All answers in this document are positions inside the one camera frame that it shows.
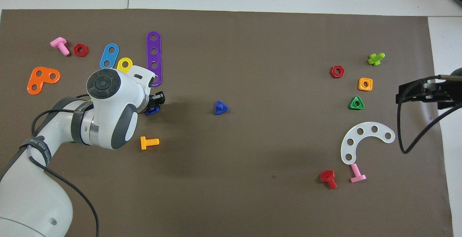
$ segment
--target white curved plate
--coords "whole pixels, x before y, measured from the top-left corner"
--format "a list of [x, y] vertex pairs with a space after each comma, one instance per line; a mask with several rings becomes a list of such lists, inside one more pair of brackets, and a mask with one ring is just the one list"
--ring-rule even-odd
[[[376, 127], [377, 131], [373, 132], [372, 128]], [[358, 134], [358, 129], [363, 130], [363, 134]], [[389, 133], [391, 136], [387, 139], [386, 134]], [[382, 123], [368, 121], [363, 122], [355, 127], [351, 128], [342, 140], [342, 146], [340, 148], [340, 155], [342, 156], [343, 163], [351, 165], [356, 162], [356, 147], [363, 138], [376, 137], [380, 138], [385, 143], [392, 143], [395, 140], [395, 133], [391, 128], [383, 125]], [[348, 140], [353, 140], [353, 144], [349, 145]], [[347, 155], [351, 155], [351, 160], [347, 160]]]

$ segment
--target yellow plastic bolt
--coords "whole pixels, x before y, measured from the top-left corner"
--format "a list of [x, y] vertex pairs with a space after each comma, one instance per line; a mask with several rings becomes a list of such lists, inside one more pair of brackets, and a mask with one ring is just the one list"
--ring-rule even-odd
[[158, 138], [146, 139], [145, 136], [140, 138], [141, 140], [141, 149], [146, 150], [147, 146], [156, 146], [159, 145], [160, 141]]

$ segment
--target lime green plastic bolt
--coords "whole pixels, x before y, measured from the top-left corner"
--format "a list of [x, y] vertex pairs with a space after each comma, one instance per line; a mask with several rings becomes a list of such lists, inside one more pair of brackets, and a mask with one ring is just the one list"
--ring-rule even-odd
[[369, 64], [373, 64], [374, 66], [378, 66], [380, 64], [380, 60], [383, 59], [385, 57], [385, 54], [384, 53], [380, 53], [378, 55], [376, 54], [371, 54], [369, 56], [369, 60], [368, 60], [368, 63]]
[[359, 96], [354, 97], [348, 106], [351, 110], [362, 110], [364, 109], [363, 101]]

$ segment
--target black cable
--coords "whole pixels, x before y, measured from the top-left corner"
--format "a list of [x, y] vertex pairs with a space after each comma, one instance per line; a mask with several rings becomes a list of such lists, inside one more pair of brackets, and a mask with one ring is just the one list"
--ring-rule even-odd
[[419, 84], [422, 84], [424, 83], [425, 81], [427, 80], [430, 80], [430, 79], [440, 79], [441, 76], [429, 76], [429, 77], [426, 77], [426, 78], [423, 78], [423, 79], [418, 79], [417, 81], [413, 82], [412, 84], [410, 84], [404, 91], [403, 93], [401, 94], [399, 100], [398, 100], [398, 110], [397, 110], [397, 114], [396, 114], [396, 123], [398, 125], [398, 142], [400, 144], [400, 149], [401, 149], [401, 152], [404, 153], [404, 154], [407, 154], [409, 153], [412, 148], [417, 144], [417, 142], [423, 137], [423, 135], [430, 129], [432, 128], [436, 123], [438, 123], [441, 119], [443, 119], [444, 117], [446, 117], [447, 115], [450, 115], [452, 112], [456, 111], [457, 109], [460, 109], [462, 107], [462, 103], [461, 104], [458, 104], [458, 105], [455, 105], [454, 107], [452, 107], [451, 109], [449, 109], [447, 112], [445, 112], [444, 114], [438, 116], [436, 119], [432, 120], [432, 122], [430, 122], [420, 133], [419, 135], [417, 135], [417, 137], [414, 138], [414, 140], [412, 141], [411, 145], [409, 145], [409, 147], [407, 149], [404, 149], [404, 146], [403, 146], [403, 143], [402, 143], [402, 139], [401, 139], [401, 105], [403, 104], [403, 101], [404, 101], [404, 98], [407, 96], [407, 94], [412, 90], [412, 88], [416, 87], [417, 85]]
[[86, 96], [89, 96], [88, 94], [81, 94], [79, 96], [76, 96], [76, 98], [82, 98], [82, 97], [86, 97]]
[[74, 112], [74, 110], [57, 109], [57, 110], [47, 110], [47, 111], [44, 111], [44, 112], [40, 113], [40, 114], [37, 115], [37, 117], [35, 117], [35, 119], [32, 121], [32, 126], [31, 126], [30, 130], [31, 130], [33, 136], [36, 136], [35, 124], [37, 123], [38, 119], [40, 119], [40, 117], [42, 117], [43, 115], [45, 115], [45, 114], [47, 114], [47, 113], [51, 113], [51, 112]]
[[84, 193], [82, 193], [82, 191], [80, 191], [79, 188], [77, 188], [76, 186], [74, 186], [74, 184], [72, 184], [71, 182], [67, 181], [64, 177], [58, 175], [57, 173], [55, 173], [54, 171], [52, 171], [51, 169], [43, 166], [42, 164], [40, 164], [39, 162], [37, 162], [35, 159], [33, 159], [33, 157], [29, 157], [30, 161], [32, 161], [33, 164], [35, 164], [36, 166], [38, 166], [39, 168], [43, 169], [44, 171], [47, 171], [48, 173], [52, 174], [53, 176], [55, 176], [57, 179], [63, 181], [64, 183], [66, 183], [68, 186], [72, 187], [72, 189], [74, 189], [77, 193], [79, 193], [79, 195], [85, 200], [85, 202], [88, 204], [88, 206], [90, 207], [91, 211], [93, 212], [93, 215], [95, 217], [95, 223], [96, 223], [96, 237], [99, 236], [99, 221], [98, 221], [98, 215], [96, 214], [96, 210], [95, 208], [93, 207], [93, 205], [91, 204], [91, 202], [88, 200], [88, 198], [84, 195]]

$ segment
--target plastic bolt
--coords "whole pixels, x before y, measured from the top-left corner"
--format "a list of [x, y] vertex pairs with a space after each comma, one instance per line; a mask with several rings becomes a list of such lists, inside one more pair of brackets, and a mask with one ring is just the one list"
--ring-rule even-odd
[[51, 41], [50, 45], [53, 46], [54, 48], [58, 48], [63, 55], [68, 56], [70, 52], [64, 45], [65, 43], [67, 43], [67, 41], [64, 38], [59, 37]]
[[356, 163], [351, 164], [351, 169], [353, 169], [354, 177], [351, 178], [351, 183], [355, 183], [361, 180], [366, 179], [366, 176], [361, 174], [361, 172], [358, 169], [358, 165]]
[[146, 139], [145, 136], [140, 138], [141, 140], [141, 149], [146, 150], [147, 146], [156, 146], [159, 145], [160, 141], [158, 138]]
[[380, 53], [378, 55], [376, 54], [371, 54], [369, 56], [369, 60], [368, 60], [368, 63], [369, 64], [373, 64], [374, 66], [378, 66], [380, 64], [380, 60], [383, 59], [385, 57], [385, 54], [384, 53]]
[[326, 182], [330, 189], [337, 188], [337, 183], [335, 183], [335, 174], [334, 171], [324, 171], [320, 175], [321, 181]]

